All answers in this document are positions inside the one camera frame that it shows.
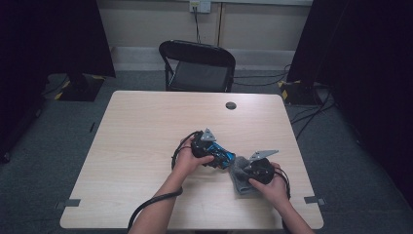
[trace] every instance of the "hand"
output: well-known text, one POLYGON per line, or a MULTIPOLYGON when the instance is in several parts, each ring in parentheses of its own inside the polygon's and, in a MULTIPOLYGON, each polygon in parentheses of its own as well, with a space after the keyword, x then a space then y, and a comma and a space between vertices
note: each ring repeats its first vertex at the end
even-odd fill
MULTIPOLYGON (((275 168, 276 172, 281 173, 279 164, 271 163, 271 165, 275 168)), ((249 183, 258 189, 275 209, 278 210, 282 205, 289 203, 288 197, 286 196, 285 182, 279 175, 275 174, 273 180, 268 184, 260 183, 253 178, 249 180, 249 183)))
POLYGON ((185 177, 194 172, 198 166, 209 163, 213 160, 212 155, 197 158, 192 154, 191 142, 193 139, 194 137, 192 136, 182 144, 176 159, 175 167, 173 168, 174 172, 179 172, 185 177))

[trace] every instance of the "table surface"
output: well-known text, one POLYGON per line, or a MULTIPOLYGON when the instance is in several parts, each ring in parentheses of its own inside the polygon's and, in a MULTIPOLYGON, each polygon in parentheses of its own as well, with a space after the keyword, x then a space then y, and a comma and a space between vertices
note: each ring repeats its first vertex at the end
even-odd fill
MULTIPOLYGON (((239 156, 278 149, 269 157, 288 174, 291 203, 313 229, 323 220, 281 97, 181 92, 115 92, 60 225, 74 229, 127 228, 133 211, 170 173, 181 139, 210 128, 217 143, 239 156), (228 101, 237 108, 226 108, 228 101)), ((282 229, 261 194, 238 195, 227 170, 199 167, 183 184, 169 229, 282 229)))

